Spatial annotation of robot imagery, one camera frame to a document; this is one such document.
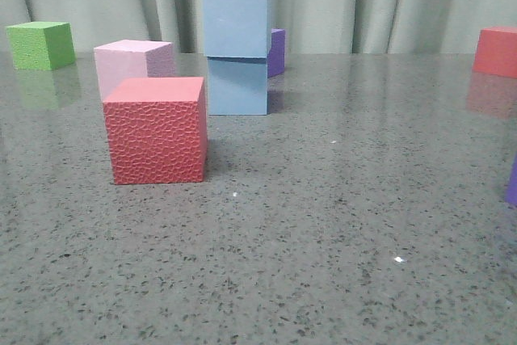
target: pink cube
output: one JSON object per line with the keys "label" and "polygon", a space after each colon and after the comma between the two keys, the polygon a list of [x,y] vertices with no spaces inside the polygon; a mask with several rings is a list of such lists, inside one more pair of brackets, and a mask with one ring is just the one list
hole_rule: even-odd
{"label": "pink cube", "polygon": [[203,180],[202,77],[129,78],[104,99],[103,110],[115,184]]}
{"label": "pink cube", "polygon": [[473,71],[517,78],[517,27],[482,29]]}
{"label": "pink cube", "polygon": [[94,56],[101,99],[126,78],[174,76],[171,42],[119,40],[94,48]]}

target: tabletop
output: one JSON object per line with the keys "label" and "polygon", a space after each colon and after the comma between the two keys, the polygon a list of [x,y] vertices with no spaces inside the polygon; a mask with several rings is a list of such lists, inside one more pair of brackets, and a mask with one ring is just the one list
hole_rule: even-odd
{"label": "tabletop", "polygon": [[514,343],[517,80],[472,63],[292,55],[204,182],[117,186],[92,54],[2,53],[1,342]]}

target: purple cube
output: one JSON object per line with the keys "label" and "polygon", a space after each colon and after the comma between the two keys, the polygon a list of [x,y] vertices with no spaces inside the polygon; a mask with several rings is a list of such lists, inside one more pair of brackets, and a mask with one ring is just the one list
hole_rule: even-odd
{"label": "purple cube", "polygon": [[282,74],[285,70],[285,30],[271,29],[271,50],[267,55],[267,77]]}
{"label": "purple cube", "polygon": [[505,201],[509,204],[517,205],[517,155],[515,155],[514,164],[511,167]]}

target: red foam block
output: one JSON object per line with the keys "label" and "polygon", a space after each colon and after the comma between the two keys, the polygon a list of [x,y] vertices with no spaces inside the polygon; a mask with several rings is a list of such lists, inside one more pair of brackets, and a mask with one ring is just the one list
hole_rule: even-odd
{"label": "red foam block", "polygon": [[517,78],[517,27],[482,29],[473,71]]}
{"label": "red foam block", "polygon": [[115,184],[201,182],[207,155],[202,77],[128,78],[104,99]]}

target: light blue cube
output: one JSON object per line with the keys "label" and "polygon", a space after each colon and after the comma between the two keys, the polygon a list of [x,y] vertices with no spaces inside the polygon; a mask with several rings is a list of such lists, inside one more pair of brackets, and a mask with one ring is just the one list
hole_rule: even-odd
{"label": "light blue cube", "polygon": [[210,115],[267,115],[267,59],[208,59]]}
{"label": "light blue cube", "polygon": [[206,57],[267,58],[273,0],[203,0]]}

